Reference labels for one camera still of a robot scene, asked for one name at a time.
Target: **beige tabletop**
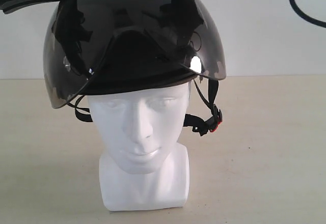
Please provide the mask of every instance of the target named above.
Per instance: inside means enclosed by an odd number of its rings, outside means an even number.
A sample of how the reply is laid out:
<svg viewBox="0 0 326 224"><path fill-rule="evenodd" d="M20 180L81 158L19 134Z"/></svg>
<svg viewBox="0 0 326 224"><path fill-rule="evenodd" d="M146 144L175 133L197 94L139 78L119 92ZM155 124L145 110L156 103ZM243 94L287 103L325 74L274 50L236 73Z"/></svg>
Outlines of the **beige tabletop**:
<svg viewBox="0 0 326 224"><path fill-rule="evenodd" d="M228 77L219 130L180 137L191 167L184 208L110 213L95 126L69 107L52 109L43 80L0 80L0 224L325 224L325 84L326 76ZM209 116L195 90L188 112Z"/></svg>

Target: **mannequin face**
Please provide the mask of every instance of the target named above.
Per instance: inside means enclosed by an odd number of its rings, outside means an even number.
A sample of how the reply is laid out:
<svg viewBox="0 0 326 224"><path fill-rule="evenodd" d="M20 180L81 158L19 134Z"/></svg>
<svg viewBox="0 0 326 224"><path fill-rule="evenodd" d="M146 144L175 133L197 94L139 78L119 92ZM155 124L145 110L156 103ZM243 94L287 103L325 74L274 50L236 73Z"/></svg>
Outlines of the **mannequin face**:
<svg viewBox="0 0 326 224"><path fill-rule="evenodd" d="M158 170L180 136L190 83L88 96L92 119L115 163L127 173Z"/></svg>

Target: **mannequin nose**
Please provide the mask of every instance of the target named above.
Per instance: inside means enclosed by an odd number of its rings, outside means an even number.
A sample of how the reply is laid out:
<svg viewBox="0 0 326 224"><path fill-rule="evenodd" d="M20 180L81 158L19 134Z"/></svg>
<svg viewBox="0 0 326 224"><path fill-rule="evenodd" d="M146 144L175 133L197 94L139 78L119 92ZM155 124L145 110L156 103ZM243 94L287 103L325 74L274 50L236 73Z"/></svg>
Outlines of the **mannequin nose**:
<svg viewBox="0 0 326 224"><path fill-rule="evenodd" d="M152 136L153 127L150 123L149 109L145 104L133 104L125 116L123 130L133 142L142 143Z"/></svg>

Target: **white wall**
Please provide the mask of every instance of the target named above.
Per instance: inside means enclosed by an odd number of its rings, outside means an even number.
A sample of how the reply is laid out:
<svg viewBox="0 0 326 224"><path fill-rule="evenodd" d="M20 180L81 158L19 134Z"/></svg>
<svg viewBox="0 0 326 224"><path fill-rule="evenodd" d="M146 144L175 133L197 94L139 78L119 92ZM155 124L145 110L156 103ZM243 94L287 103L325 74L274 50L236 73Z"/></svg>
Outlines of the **white wall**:
<svg viewBox="0 0 326 224"><path fill-rule="evenodd" d="M219 28L229 76L326 73L326 29L299 18L288 0L202 1ZM326 0L297 3L326 21ZM43 78L43 40L56 4L0 14L0 78Z"/></svg>

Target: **glossy black helmet shell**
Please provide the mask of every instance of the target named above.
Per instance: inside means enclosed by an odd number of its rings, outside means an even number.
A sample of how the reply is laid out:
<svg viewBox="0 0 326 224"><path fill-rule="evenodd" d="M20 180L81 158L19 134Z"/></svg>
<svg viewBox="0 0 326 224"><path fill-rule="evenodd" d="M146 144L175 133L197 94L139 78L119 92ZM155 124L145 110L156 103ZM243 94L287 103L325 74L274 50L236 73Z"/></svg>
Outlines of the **glossy black helmet shell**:
<svg viewBox="0 0 326 224"><path fill-rule="evenodd" d="M62 0L43 69L53 108L82 94L226 77L220 36L200 0Z"/></svg>

